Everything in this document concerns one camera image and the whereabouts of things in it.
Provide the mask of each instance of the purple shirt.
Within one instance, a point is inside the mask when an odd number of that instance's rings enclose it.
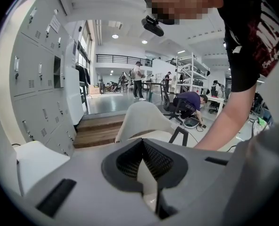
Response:
[[[200,111],[200,95],[194,91],[183,92],[177,95],[177,98],[186,99],[193,107]]]

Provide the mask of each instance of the wooden floor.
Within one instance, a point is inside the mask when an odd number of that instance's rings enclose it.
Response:
[[[74,147],[85,148],[114,143],[124,117],[125,115],[118,115],[81,121],[77,127]]]

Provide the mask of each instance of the black t-shirt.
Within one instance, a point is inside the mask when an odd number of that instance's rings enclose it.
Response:
[[[232,92],[251,88],[279,61],[279,0],[223,0],[218,9],[225,23]],[[241,45],[239,53],[233,50]]]
[[[170,78],[170,77],[169,77],[169,75],[168,75],[168,74],[166,74],[166,76],[165,76],[164,78],[165,78],[165,80],[164,80],[164,81],[165,81],[166,85],[168,85],[168,84],[169,84],[169,81],[167,80],[167,78]]]

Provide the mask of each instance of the sneaker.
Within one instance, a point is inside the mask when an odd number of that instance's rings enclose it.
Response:
[[[182,122],[184,122],[186,119],[181,118],[181,116],[178,117]]]

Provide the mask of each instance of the black office chair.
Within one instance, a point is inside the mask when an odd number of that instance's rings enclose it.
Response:
[[[179,111],[185,111],[184,109],[180,109],[180,104],[182,102],[182,99],[179,99],[177,106],[173,105],[173,102],[170,102],[170,98],[169,95],[167,93],[167,91],[165,90],[164,84],[162,84],[163,89],[164,89],[164,109],[166,111],[171,112],[170,114],[163,114],[164,116],[169,116],[169,120],[171,120],[172,118],[177,119],[180,122],[180,125],[182,125],[182,120],[179,119],[179,115],[177,115],[176,113],[178,113]]]

